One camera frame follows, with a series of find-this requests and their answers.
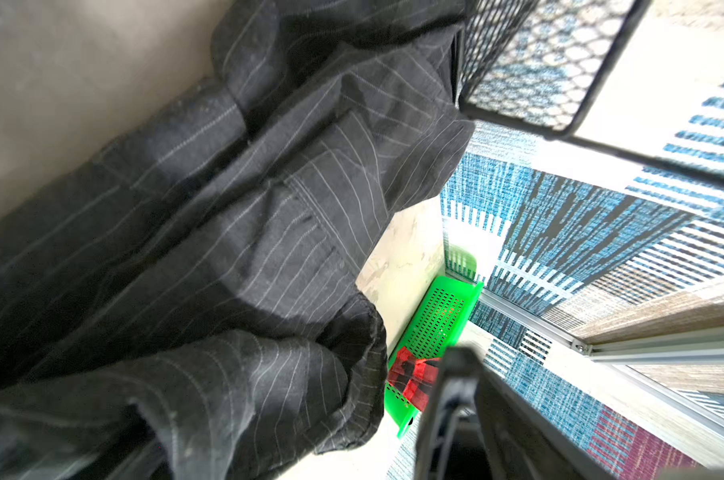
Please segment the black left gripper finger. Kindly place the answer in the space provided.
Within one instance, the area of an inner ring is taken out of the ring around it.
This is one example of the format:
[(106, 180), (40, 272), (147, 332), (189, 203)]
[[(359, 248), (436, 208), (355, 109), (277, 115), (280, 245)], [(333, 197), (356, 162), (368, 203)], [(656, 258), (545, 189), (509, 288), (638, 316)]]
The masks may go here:
[(442, 357), (422, 414), (415, 479), (610, 479), (469, 348)]

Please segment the green plastic basket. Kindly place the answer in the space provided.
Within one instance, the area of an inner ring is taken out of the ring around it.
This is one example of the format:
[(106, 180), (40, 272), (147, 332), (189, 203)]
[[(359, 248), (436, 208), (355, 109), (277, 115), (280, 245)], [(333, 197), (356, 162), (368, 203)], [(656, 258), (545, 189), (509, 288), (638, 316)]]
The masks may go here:
[[(389, 357), (391, 375), (407, 353), (418, 360), (432, 359), (443, 356), (457, 343), (484, 289), (484, 282), (473, 281), (467, 272), (460, 268), (457, 274), (434, 278)], [(385, 410), (398, 427), (398, 438), (405, 436), (419, 415), (420, 409), (411, 402), (419, 396), (414, 382), (401, 375), (387, 384)]]

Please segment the dark grey striped shirt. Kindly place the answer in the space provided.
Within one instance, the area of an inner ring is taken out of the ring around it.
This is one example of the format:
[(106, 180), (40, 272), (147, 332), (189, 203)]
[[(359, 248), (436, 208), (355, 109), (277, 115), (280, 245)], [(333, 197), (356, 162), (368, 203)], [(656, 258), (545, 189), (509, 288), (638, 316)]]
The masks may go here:
[(473, 123), (462, 1), (238, 1), (214, 73), (0, 219), (0, 479), (271, 479), (365, 445), (356, 285)]

